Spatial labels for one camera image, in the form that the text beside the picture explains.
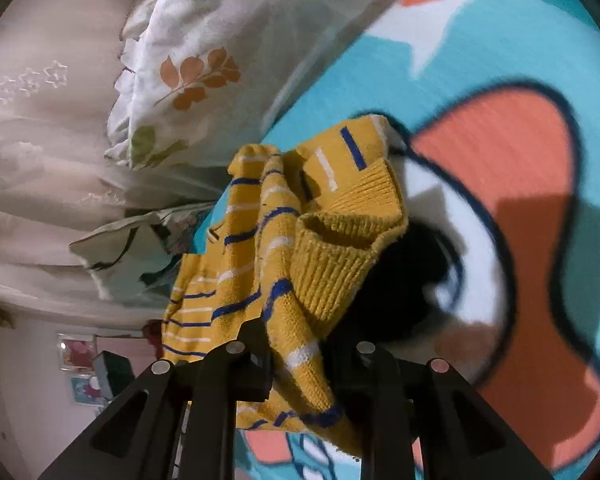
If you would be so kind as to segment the mustard striped knit sweater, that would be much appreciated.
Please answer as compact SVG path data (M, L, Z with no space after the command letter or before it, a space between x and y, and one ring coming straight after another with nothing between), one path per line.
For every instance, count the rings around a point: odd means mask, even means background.
M288 152L248 144L234 156L222 220L201 254L180 264L162 322L163 354L194 362L253 318L274 356L268 400L240 402L247 430L310 432L355 455L360 441L338 408L320 343L335 328L407 212L389 162L400 139L366 115Z

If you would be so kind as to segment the pink wardrobe cabinet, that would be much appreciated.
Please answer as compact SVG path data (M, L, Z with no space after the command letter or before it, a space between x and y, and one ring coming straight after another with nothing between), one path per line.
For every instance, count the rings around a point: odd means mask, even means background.
M132 359L155 361L156 348L144 337L104 337L95 338L99 352L109 351Z

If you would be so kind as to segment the red cloth item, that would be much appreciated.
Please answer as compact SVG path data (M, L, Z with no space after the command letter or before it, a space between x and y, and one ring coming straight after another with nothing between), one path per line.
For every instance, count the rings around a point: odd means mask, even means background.
M162 348L162 321L161 320L149 320L142 327L142 334L144 338L149 342L151 347L154 349L155 359L160 360L163 358Z

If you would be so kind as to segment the small cream black-trimmed pillow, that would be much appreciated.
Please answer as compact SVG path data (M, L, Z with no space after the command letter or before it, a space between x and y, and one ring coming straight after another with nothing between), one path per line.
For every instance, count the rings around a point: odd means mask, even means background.
M124 218L69 245L94 280L98 296L128 307L164 306L181 258L213 208L198 203Z

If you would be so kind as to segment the white leaf-print pillow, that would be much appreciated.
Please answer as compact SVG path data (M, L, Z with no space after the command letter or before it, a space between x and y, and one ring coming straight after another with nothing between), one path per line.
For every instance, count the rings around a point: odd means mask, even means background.
M224 166L394 0L138 0L107 157L133 170Z

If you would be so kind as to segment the beige embroidered curtain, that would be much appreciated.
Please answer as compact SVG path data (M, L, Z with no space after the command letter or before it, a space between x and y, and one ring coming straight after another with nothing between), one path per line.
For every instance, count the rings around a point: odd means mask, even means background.
M137 327L162 300L101 300L70 252L133 214L213 200L223 168L140 172L110 162L121 29L135 0L0 0L0 308Z

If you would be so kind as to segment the colourful wall poster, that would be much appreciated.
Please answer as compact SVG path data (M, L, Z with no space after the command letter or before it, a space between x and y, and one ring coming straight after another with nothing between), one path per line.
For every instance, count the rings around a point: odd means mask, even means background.
M96 339L89 334L57 334L60 369L68 375L73 401L80 405L106 406L93 361Z

